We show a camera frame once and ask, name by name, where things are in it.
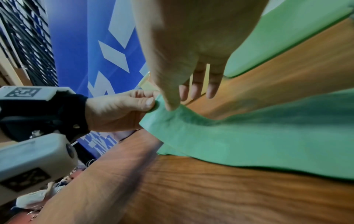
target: wooden table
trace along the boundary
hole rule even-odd
[[[189,107],[219,119],[350,87],[354,23],[344,20]],[[160,145],[137,131],[51,199],[36,223],[354,223],[351,182],[188,157],[154,160]]]

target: blue backdrop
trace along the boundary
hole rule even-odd
[[[45,0],[60,86],[89,97],[134,89],[148,72],[130,0]],[[78,140],[96,157],[117,142],[91,132]]]

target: black grate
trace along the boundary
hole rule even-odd
[[[0,0],[14,50],[34,86],[58,86],[45,9],[37,0]]]

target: qr code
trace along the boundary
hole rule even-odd
[[[48,179],[50,179],[50,176],[46,172],[40,168],[34,168],[7,180],[3,180],[0,182],[0,185],[15,192],[20,192]]]
[[[17,87],[5,97],[34,97],[40,90],[40,88]]]

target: green sheet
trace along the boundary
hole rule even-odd
[[[349,16],[351,0],[286,0],[264,15],[231,55],[224,75],[237,76]]]
[[[161,96],[140,125],[162,142],[160,154],[230,166],[296,170],[354,179],[354,91],[313,96],[221,121]]]

